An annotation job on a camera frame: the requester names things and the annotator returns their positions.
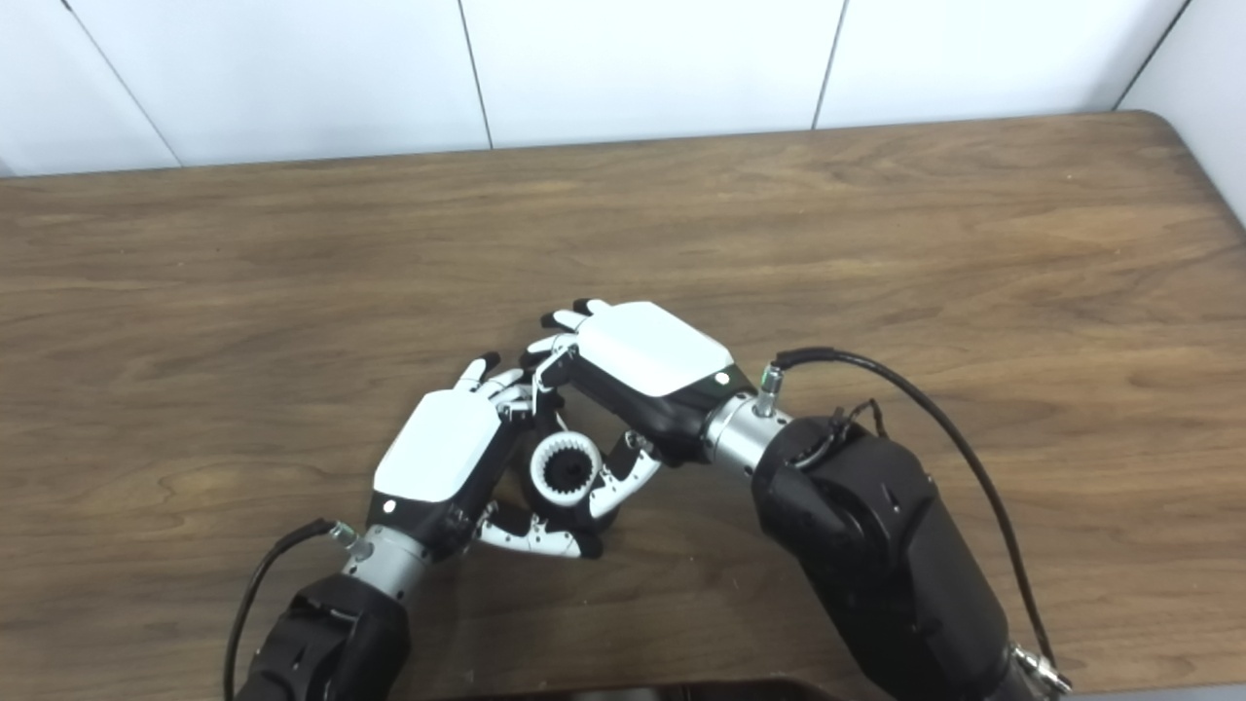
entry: robot finger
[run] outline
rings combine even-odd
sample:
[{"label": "robot finger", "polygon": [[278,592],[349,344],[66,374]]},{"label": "robot finger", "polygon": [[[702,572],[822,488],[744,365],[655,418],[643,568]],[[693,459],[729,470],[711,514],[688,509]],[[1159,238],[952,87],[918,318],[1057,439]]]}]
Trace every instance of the robot finger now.
[{"label": "robot finger", "polygon": [[571,309],[558,309],[541,316],[542,327],[561,327],[574,332],[588,316]]},{"label": "robot finger", "polygon": [[571,308],[574,309],[576,311],[579,311],[581,314],[584,314],[586,316],[591,316],[593,314],[599,314],[606,309],[609,309],[611,305],[601,299],[589,299],[587,296],[583,296],[572,301]]},{"label": "robot finger", "polygon": [[502,357],[495,354],[493,350],[490,350],[488,354],[467,365],[467,370],[455,382],[454,390],[457,392],[475,392],[480,387],[480,382],[485,380],[485,375],[496,369],[501,362]]},{"label": "robot finger", "polygon": [[599,519],[640,491],[662,461],[653,456],[653,445],[634,432],[625,432],[611,451],[606,466],[593,481],[588,494],[588,514]]},{"label": "robot finger", "polygon": [[501,407],[502,405],[510,405],[511,402],[531,402],[532,392],[523,386],[516,385],[498,391],[496,395],[488,398],[495,407]]},{"label": "robot finger", "polygon": [[523,350],[523,355],[520,356],[520,367],[531,371],[552,356],[556,350],[561,350],[573,342],[576,342],[576,335],[572,332],[559,332],[531,342]]},{"label": "robot finger", "polygon": [[483,395],[485,397],[492,400],[493,397],[497,397],[497,395],[501,393],[502,391],[513,387],[515,383],[520,382],[522,377],[523,377],[522,370],[511,369],[506,372],[497,374],[496,376],[480,383],[480,387],[476,388],[476,393]]},{"label": "robot finger", "polygon": [[476,540],[505,550],[596,559],[602,542],[593,534],[558,529],[536,514],[513,504],[493,502],[476,529]]}]

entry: gear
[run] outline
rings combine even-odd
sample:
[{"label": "gear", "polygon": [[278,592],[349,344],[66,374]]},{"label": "gear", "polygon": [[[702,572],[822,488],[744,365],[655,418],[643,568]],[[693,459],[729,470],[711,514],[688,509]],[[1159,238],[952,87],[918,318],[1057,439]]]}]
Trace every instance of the gear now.
[{"label": "gear", "polygon": [[587,436],[573,431],[551,435],[532,451],[528,474],[541,497],[569,508],[588,497],[602,472],[602,453]]},{"label": "gear", "polygon": [[574,494],[593,479],[593,461],[582,451],[563,448],[546,461],[546,484],[559,494]]}]

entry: black object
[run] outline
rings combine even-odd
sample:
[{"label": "black object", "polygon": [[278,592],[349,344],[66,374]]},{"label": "black object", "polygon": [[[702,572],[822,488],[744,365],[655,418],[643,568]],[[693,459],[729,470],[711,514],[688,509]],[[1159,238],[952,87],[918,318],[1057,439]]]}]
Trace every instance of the black object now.
[{"label": "black object", "polygon": [[908,396],[918,407],[921,407],[927,415],[938,423],[943,433],[952,440],[956,445],[957,451],[964,458],[964,462],[969,464],[969,469],[973,472],[973,477],[977,478],[978,484],[982,487],[982,492],[987,496],[987,501],[991,503],[991,510],[994,512],[996,523],[999,525],[999,534],[1004,539],[1004,547],[1008,549],[1008,559],[1012,562],[1013,574],[1017,576],[1017,588],[1020,591],[1022,600],[1025,604],[1025,614],[1029,616],[1030,626],[1034,629],[1034,637],[1038,640],[1039,650],[1043,656],[1055,664],[1055,652],[1052,650],[1052,641],[1047,635],[1047,626],[1043,625],[1043,618],[1038,611],[1038,603],[1034,600],[1034,590],[1029,584],[1029,575],[1025,573],[1025,562],[1020,554],[1020,545],[1017,543],[1017,533],[1013,530],[1012,519],[1008,518],[1008,509],[1004,507],[1003,499],[999,498],[999,492],[996,491],[994,483],[991,482],[991,476],[987,474],[987,468],[978,459],[977,453],[966,441],[964,436],[952,420],[938,408],[938,405],[933,400],[926,396],[921,390],[913,383],[908,382],[903,376],[892,371],[891,369],[866,359],[865,356],[857,356],[856,354],[849,354],[846,350],[839,350],[836,347],[829,346],[811,346],[811,347],[797,347],[795,350],[784,350],[784,352],[775,356],[771,365],[779,370],[786,371],[796,366],[812,362],[824,364],[846,364],[850,366],[856,366],[861,370],[868,371]]},{"label": "black object", "polygon": [[294,595],[235,701],[384,701],[410,651],[397,601],[333,575]]},{"label": "black object", "polygon": [[307,525],[299,527],[279,539],[273,545],[272,550],[260,558],[259,564],[255,567],[255,572],[250,575],[250,581],[247,583],[247,589],[243,591],[242,603],[238,604],[238,614],[234,616],[233,626],[229,629],[229,639],[226,641],[226,666],[222,679],[226,701],[232,701],[234,696],[233,672],[234,665],[238,664],[238,640],[242,637],[242,629],[247,625],[247,614],[250,613],[250,605],[255,601],[255,594],[259,591],[259,585],[264,581],[264,575],[268,574],[268,569],[272,568],[273,563],[275,563],[277,559],[280,558],[287,550],[318,535],[328,534],[333,530],[333,522],[316,519]]},{"label": "black object", "polygon": [[791,467],[840,428],[832,417],[797,420],[770,443],[753,481],[763,530],[796,557],[883,691],[989,699],[1011,665],[1008,623],[917,458],[852,425],[812,466]]}]

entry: white wall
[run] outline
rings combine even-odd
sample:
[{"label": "white wall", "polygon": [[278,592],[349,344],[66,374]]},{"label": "white wall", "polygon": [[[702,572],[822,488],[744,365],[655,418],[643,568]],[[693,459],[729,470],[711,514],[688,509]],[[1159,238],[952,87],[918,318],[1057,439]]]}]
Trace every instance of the white wall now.
[{"label": "white wall", "polygon": [[464,0],[493,144],[809,128],[841,0]]},{"label": "white wall", "polygon": [[0,176],[177,164],[64,5],[0,1]]},{"label": "white wall", "polygon": [[1184,0],[852,0],[819,127],[1111,110]]},{"label": "white wall", "polygon": [[71,4],[186,164],[488,147],[457,2]]},{"label": "white wall", "polygon": [[1246,2],[1194,0],[1120,106],[1171,122],[1246,222]]},{"label": "white wall", "polygon": [[6,0],[0,162],[29,174],[1105,110],[1181,2]]}]

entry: black cable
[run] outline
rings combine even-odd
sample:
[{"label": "black cable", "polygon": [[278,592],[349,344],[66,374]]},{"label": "black cable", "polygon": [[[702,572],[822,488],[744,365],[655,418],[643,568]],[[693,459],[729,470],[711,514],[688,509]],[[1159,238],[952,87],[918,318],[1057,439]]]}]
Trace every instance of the black cable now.
[{"label": "black cable", "polygon": [[264,581],[264,575],[268,574],[268,569],[273,567],[273,563],[282,557],[287,550],[294,548],[304,540],[310,540],[318,535],[325,535],[336,522],[326,522],[324,519],[316,519],[304,527],[299,527],[290,533],[282,537],[273,549],[268,552],[259,564],[255,565],[255,572],[250,575],[250,581],[247,583],[247,590],[242,595],[242,603],[238,605],[238,615],[234,616],[233,628],[229,629],[229,641],[226,642],[226,671],[224,671],[224,701],[233,701],[233,672],[234,665],[238,662],[238,641],[242,639],[242,629],[247,625],[247,614],[250,611],[250,605],[255,601],[255,594],[259,591],[259,584]]},{"label": "black cable", "polygon": [[1034,591],[1029,585],[1029,575],[1025,574],[1025,563],[1020,555],[1020,545],[1017,543],[1017,533],[1013,530],[1012,519],[1008,518],[1008,510],[1004,508],[1003,499],[999,498],[994,483],[991,482],[987,468],[982,466],[982,461],[978,459],[973,448],[969,447],[969,442],[964,440],[964,436],[956,428],[952,420],[938,408],[938,405],[933,400],[927,397],[921,390],[917,390],[913,383],[905,380],[900,374],[863,356],[849,354],[846,350],[827,346],[784,350],[784,352],[775,356],[771,365],[781,371],[786,371],[812,362],[847,364],[886,380],[907,395],[918,407],[925,410],[938,423],[939,428],[943,430],[943,433],[952,440],[961,456],[964,457],[964,462],[969,464],[969,469],[973,471],[973,476],[978,478],[978,484],[982,486],[982,492],[987,496],[987,502],[991,503],[991,509],[996,514],[996,522],[999,524],[999,533],[1004,539],[1004,547],[1008,549],[1008,559],[1012,560],[1013,573],[1017,575],[1017,588],[1020,590],[1020,598],[1025,603],[1029,624],[1034,629],[1034,637],[1038,639],[1038,647],[1043,652],[1043,656],[1054,665],[1055,654],[1052,651],[1052,642],[1047,637],[1047,628],[1043,625],[1043,619],[1038,613],[1038,604],[1034,601]]}]

